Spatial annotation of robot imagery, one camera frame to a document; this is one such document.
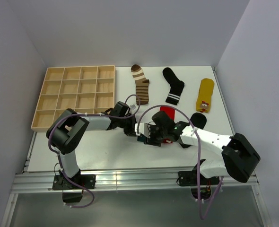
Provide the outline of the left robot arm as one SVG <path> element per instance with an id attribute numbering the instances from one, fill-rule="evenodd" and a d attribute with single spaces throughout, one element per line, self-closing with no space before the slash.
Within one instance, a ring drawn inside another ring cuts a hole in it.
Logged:
<path id="1" fill-rule="evenodd" d="M 123 102 L 101 113 L 78 113 L 70 108 L 64 110 L 46 133 L 49 149 L 58 156 L 63 183 L 70 189 L 80 184 L 75 150 L 85 132 L 121 128 L 127 136 L 134 135 L 135 123 L 135 114 Z"/>

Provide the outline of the black sock with white stripes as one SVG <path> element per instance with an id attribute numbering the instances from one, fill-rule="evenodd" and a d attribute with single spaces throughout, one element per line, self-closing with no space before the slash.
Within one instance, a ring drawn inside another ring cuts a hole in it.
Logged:
<path id="1" fill-rule="evenodd" d="M 181 81 L 169 67 L 164 68 L 162 73 L 165 80 L 170 85 L 170 91 L 167 95 L 166 102 L 177 105 L 184 89 L 184 82 Z"/>

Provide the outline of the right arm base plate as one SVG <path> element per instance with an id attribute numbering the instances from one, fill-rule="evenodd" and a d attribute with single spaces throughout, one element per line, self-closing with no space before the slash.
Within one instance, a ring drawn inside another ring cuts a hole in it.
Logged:
<path id="1" fill-rule="evenodd" d="M 219 184 L 220 179 L 218 177 L 205 178 L 200 174 L 200 183 L 202 186 L 211 186 Z M 197 171 L 179 171 L 176 183 L 181 186 L 197 186 Z"/>

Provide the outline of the red sock with white bear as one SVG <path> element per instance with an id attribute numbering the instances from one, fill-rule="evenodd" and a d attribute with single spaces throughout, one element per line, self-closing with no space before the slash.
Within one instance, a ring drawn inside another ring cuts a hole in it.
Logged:
<path id="1" fill-rule="evenodd" d="M 168 117 L 171 120 L 174 121 L 174 119 L 175 119 L 175 109 L 173 109 L 171 107 L 167 107 L 167 106 L 161 106 L 160 111 L 164 111 L 168 115 Z M 172 144 L 173 142 L 170 139 L 164 139 L 163 143 Z"/>

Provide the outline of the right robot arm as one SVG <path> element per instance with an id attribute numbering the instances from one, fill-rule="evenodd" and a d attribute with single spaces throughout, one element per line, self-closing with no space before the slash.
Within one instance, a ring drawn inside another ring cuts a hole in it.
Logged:
<path id="1" fill-rule="evenodd" d="M 236 133 L 233 136 L 212 133 L 188 122 L 175 123 L 164 112 L 152 116 L 154 126 L 150 127 L 148 139 L 158 145 L 168 139 L 179 143 L 183 148 L 200 147 L 218 156 L 216 159 L 199 158 L 199 164 L 193 172 L 193 180 L 204 184 L 209 178 L 229 175 L 238 182 L 246 183 L 261 157 L 247 138 Z"/>

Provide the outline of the dark teal sock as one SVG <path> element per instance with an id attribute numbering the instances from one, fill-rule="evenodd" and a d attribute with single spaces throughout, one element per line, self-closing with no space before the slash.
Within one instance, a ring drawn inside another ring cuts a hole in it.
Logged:
<path id="1" fill-rule="evenodd" d="M 147 137 L 145 137 L 144 135 L 140 135 L 140 136 L 137 137 L 137 141 L 146 144 L 147 143 Z"/>

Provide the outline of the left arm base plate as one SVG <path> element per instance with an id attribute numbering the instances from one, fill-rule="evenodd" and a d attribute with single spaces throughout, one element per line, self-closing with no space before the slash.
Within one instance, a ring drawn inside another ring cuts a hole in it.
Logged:
<path id="1" fill-rule="evenodd" d="M 53 180 L 52 189 L 55 191 L 76 190 L 76 189 L 94 189 L 96 175 L 78 175 L 68 180 L 62 174 L 56 175 Z"/>

